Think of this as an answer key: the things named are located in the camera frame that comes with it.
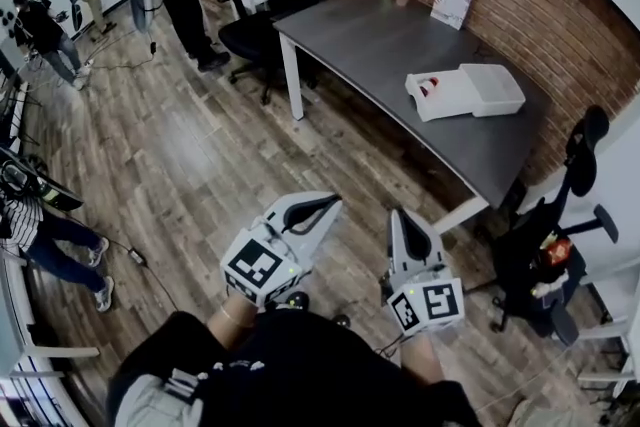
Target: power cord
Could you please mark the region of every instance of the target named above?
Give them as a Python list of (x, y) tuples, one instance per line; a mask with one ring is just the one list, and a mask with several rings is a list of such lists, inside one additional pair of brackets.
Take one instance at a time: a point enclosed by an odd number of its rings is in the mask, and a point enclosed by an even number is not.
[(167, 290), (167, 287), (164, 286), (164, 283), (162, 282), (162, 280), (158, 277), (158, 275), (155, 273), (155, 271), (149, 267), (149, 263), (147, 262), (147, 259), (144, 257), (144, 255), (138, 251), (136, 248), (134, 247), (127, 247), (124, 244), (122, 244), (121, 242), (118, 242), (117, 240), (112, 239), (111, 237), (107, 237), (105, 234), (100, 233), (96, 230), (94, 230), (93, 228), (90, 228), (89, 226), (87, 226), (86, 224), (84, 224), (82, 221), (76, 219), (75, 217), (71, 216), (70, 214), (68, 214), (67, 212), (62, 212), (62, 214), (67, 218), (70, 219), (78, 224), (80, 224), (81, 226), (84, 226), (85, 228), (87, 228), (88, 230), (93, 231), (96, 235), (99, 235), (101, 237), (104, 237), (105, 239), (107, 239), (109, 242), (112, 242), (113, 244), (115, 244), (116, 246), (121, 247), (122, 249), (124, 249), (127, 252), (127, 255), (136, 263), (138, 264), (140, 267), (142, 267), (143, 269), (147, 269), (147, 271), (149, 271), (149, 274), (151, 274), (151, 276), (153, 276), (153, 278), (155, 279), (156, 283), (158, 283), (158, 285), (160, 286), (160, 288), (162, 289), (162, 291), (164, 292), (164, 294), (167, 296), (167, 299), (169, 299), (169, 302), (171, 303), (171, 306), (173, 306), (173, 309), (175, 311), (180, 311), (180, 308), (178, 308), (176, 302), (173, 300), (173, 297), (171, 296), (171, 294), (169, 293), (169, 290)]

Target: white box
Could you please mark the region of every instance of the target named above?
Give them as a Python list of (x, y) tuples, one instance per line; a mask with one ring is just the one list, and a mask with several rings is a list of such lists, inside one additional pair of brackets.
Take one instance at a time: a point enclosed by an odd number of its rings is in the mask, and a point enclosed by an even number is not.
[(405, 88), (424, 122), (468, 113), (515, 114), (525, 102), (513, 76), (497, 64), (462, 64), (457, 70), (409, 74)]

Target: gray desk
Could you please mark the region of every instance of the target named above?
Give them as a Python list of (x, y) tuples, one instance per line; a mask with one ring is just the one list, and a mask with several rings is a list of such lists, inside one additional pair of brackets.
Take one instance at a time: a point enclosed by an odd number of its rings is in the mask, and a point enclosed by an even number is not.
[[(373, 101), (452, 169), (475, 197), (436, 224), (443, 233), (486, 206), (499, 207), (531, 151), (548, 96), (499, 55), (479, 56), (481, 41), (430, 16), (416, 1), (329, 0), (280, 20), (275, 28), (293, 116), (304, 116), (295, 49), (300, 48)], [(456, 116), (423, 123), (404, 87), (408, 73), (456, 69), (462, 63), (504, 64), (526, 96), (514, 115)]]

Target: white desk leg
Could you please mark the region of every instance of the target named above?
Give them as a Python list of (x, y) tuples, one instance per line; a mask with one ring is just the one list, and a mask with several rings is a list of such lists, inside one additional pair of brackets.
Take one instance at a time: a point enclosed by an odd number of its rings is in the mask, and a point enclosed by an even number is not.
[(581, 329), (578, 340), (601, 340), (604, 338), (617, 338), (625, 336), (629, 332), (629, 323), (626, 319), (605, 324), (591, 329)]
[(11, 372), (12, 379), (44, 379), (45, 377), (64, 377), (64, 372)]
[(92, 358), (99, 356), (96, 347), (39, 347), (29, 345), (24, 348), (25, 356), (35, 358)]
[(633, 258), (626, 262), (620, 262), (616, 265), (607, 267), (606, 269), (597, 269), (597, 270), (594, 270), (593, 272), (590, 272), (584, 278), (582, 278), (580, 280), (580, 284), (589, 285), (596, 281), (610, 278), (619, 272), (633, 269), (634, 267), (638, 267), (638, 266), (640, 266), (640, 257)]
[(298, 58), (296, 57), (296, 45), (280, 33), (280, 46), (282, 46), (282, 58), (284, 59), (284, 71), (287, 74), (287, 87), (289, 88), (289, 101), (291, 112), (295, 119), (302, 119), (302, 94), (300, 93), (300, 74), (298, 73)]
[(481, 198), (480, 196), (474, 196), (473, 198), (465, 201), (462, 205), (460, 205), (452, 212), (449, 212), (447, 215), (445, 215), (436, 224), (434, 224), (433, 227), (440, 235), (442, 235), (450, 229), (455, 228), (459, 224), (462, 224), (464, 221), (466, 221), (470, 217), (473, 217), (488, 206), (489, 203), (487, 203), (484, 198)]
[(583, 372), (578, 376), (578, 381), (590, 381), (592, 383), (620, 383), (635, 381), (633, 372), (621, 374), (620, 372)]

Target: wire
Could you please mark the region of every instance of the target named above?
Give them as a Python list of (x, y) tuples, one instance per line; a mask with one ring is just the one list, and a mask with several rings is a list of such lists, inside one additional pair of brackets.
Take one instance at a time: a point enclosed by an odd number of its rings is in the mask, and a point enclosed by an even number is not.
[(544, 374), (547, 370), (549, 370), (557, 361), (560, 360), (560, 358), (562, 358), (565, 354), (567, 354), (567, 352), (569, 352), (571, 350), (572, 347), (567, 347), (564, 351), (562, 351), (560, 353), (559, 356), (557, 356), (556, 358), (554, 358), (553, 360), (551, 360), (551, 363), (549, 363), (544, 369), (542, 369), (540, 372), (538, 372), (536, 375), (534, 375), (531, 379), (529, 379), (528, 381), (526, 381), (525, 383), (521, 384), (520, 386), (518, 386), (515, 390), (507, 393), (506, 395), (497, 398), (495, 400), (492, 400), (491, 402), (489, 402), (488, 404), (485, 404), (484, 406), (478, 408), (475, 410), (476, 413), (479, 413), (480, 411), (484, 411), (485, 409), (487, 409), (488, 407), (491, 407), (495, 404), (497, 404), (498, 402), (502, 402), (505, 399), (508, 399), (510, 397), (513, 397), (516, 393), (518, 393), (520, 390), (522, 390), (523, 388), (526, 388), (527, 386), (529, 386), (532, 382), (534, 382), (536, 379), (538, 379), (540, 376), (542, 376), (542, 374)]

